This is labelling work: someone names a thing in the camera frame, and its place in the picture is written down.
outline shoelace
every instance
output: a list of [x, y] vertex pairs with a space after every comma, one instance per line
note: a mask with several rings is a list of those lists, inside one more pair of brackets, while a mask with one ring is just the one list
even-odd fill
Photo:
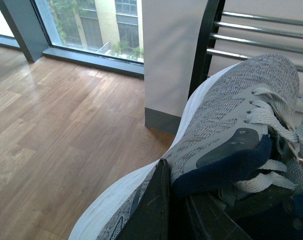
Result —
[[[251, 124], [265, 124], [272, 127], [279, 136], [287, 141], [289, 148], [297, 160], [298, 151], [303, 157], [303, 121], [297, 131], [295, 131], [291, 110], [283, 97], [263, 87], [256, 88], [252, 94], [265, 95], [270, 102], [266, 103], [261, 100], [253, 101], [251, 104], [257, 108], [249, 112], [246, 122]], [[293, 182], [274, 172], [287, 172], [288, 169], [282, 162], [270, 159], [260, 167], [260, 169], [270, 170], [271, 172], [268, 174], [259, 173], [250, 180], [238, 181], [234, 183], [234, 185], [247, 193], [261, 192], [272, 184], [295, 190], [296, 185]]]

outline gray knit sneaker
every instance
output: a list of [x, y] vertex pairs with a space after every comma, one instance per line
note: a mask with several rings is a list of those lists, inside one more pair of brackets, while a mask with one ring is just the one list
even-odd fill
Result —
[[246, 193], [272, 184], [303, 192], [292, 121], [298, 92], [295, 66], [281, 55], [254, 57], [226, 72], [163, 156], [173, 193], [185, 197], [234, 183]]
[[106, 223], [96, 240], [167, 240], [169, 178], [167, 161], [160, 159]]

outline dark surface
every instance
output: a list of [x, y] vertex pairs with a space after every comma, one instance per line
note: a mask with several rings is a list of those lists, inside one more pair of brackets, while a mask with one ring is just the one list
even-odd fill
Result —
[[264, 212], [293, 194], [293, 190], [271, 185], [263, 191], [236, 201], [233, 207], [227, 206], [225, 212], [236, 221]]
[[27, 61], [40, 59], [49, 43], [31, 1], [0, 0], [0, 11]]
[[169, 224], [170, 172], [160, 160], [137, 209], [117, 240], [167, 240]]
[[145, 107], [145, 126], [159, 131], [176, 134], [181, 117]]
[[303, 240], [303, 193], [237, 223], [254, 240]]
[[210, 69], [212, 56], [206, 54], [207, 47], [213, 48], [215, 40], [210, 39], [210, 34], [217, 33], [218, 27], [214, 26], [214, 21], [220, 21], [222, 11], [224, 9], [225, 0], [209, 0], [207, 2], [203, 17], [201, 20], [197, 47], [195, 52], [195, 59], [192, 68], [190, 87], [188, 98], [202, 84], [208, 75]]
[[207, 192], [171, 201], [169, 239], [251, 240]]

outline floorboard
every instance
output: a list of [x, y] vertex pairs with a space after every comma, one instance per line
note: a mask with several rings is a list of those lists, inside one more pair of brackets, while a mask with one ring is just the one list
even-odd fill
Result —
[[67, 240], [111, 184], [174, 135], [145, 127], [144, 81], [0, 47], [0, 240]]

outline building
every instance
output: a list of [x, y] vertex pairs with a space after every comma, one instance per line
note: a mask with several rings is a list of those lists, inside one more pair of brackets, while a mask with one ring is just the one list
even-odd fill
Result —
[[141, 0], [75, 0], [58, 7], [51, 0], [47, 3], [60, 37], [58, 45], [142, 61]]

